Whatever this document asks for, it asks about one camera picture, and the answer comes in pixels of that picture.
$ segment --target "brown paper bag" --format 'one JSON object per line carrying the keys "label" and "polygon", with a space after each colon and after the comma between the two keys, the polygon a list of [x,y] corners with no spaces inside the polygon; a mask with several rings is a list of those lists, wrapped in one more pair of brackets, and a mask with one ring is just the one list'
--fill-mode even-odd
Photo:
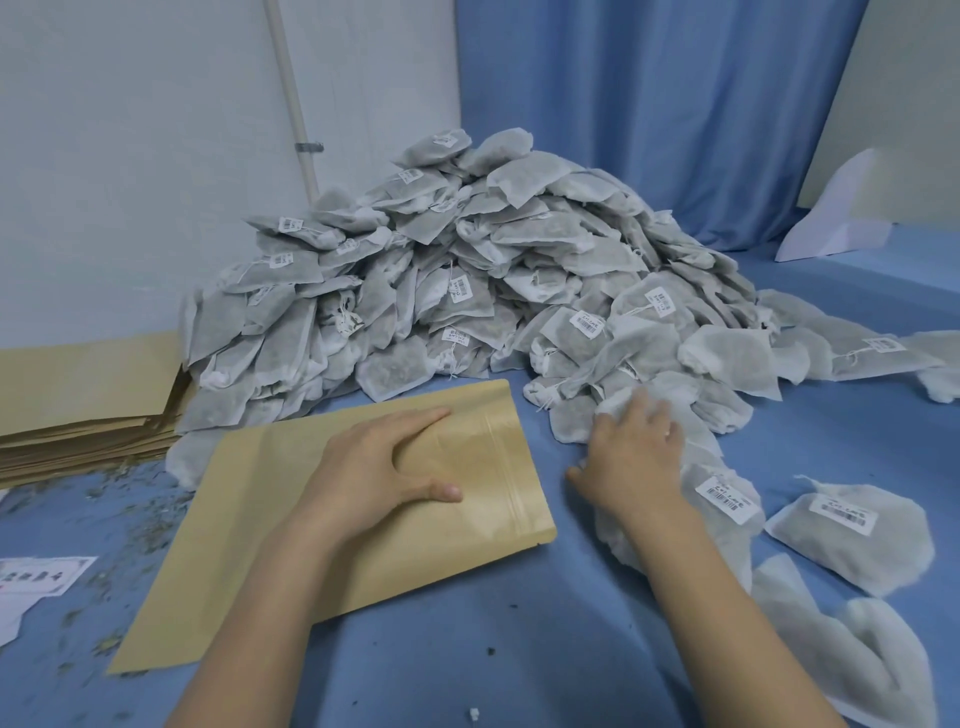
{"label": "brown paper bag", "polygon": [[108,672],[203,657],[260,543],[296,503],[326,441],[380,415],[436,406],[453,414],[399,450],[396,466],[457,483],[464,501],[407,504],[345,547],[316,621],[552,541],[557,528],[503,379],[231,432]]}

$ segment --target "blue curtain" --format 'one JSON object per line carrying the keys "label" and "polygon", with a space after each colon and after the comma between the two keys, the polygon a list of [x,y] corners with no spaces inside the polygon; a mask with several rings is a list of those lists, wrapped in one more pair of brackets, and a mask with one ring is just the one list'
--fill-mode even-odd
{"label": "blue curtain", "polygon": [[701,242],[783,234],[867,0],[458,0],[464,127],[520,126]]}

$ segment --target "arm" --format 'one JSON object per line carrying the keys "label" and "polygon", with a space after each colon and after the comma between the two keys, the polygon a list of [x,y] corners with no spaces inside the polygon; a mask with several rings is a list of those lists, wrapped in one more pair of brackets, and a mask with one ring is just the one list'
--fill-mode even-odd
{"label": "arm", "polygon": [[623,527],[666,616],[710,726],[843,728],[736,581],[680,491],[684,434],[638,390],[618,425],[597,417],[587,466],[567,478]]}
{"label": "arm", "polygon": [[408,410],[332,438],[290,515],[261,545],[167,728],[285,728],[313,608],[340,546],[400,503],[456,502],[453,485],[399,474],[394,448],[449,414]]}

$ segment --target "left hand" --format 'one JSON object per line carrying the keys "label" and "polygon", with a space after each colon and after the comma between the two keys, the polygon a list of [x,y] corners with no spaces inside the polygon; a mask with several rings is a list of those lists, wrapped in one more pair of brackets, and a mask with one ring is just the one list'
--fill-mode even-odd
{"label": "left hand", "polygon": [[308,527],[332,525],[346,540],[373,528],[401,503],[463,500],[452,483],[403,475],[394,467],[397,445],[449,414],[446,407],[396,412],[330,438],[291,516]]}

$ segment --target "right hand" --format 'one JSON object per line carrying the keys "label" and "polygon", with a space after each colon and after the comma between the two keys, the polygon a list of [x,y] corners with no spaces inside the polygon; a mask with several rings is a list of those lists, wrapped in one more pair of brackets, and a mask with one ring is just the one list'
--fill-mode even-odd
{"label": "right hand", "polygon": [[587,466],[568,468],[566,479],[593,505],[618,521],[683,500],[680,456],[684,431],[670,420],[670,404],[658,401],[648,417],[650,397],[642,387],[618,424],[597,415],[587,447]]}

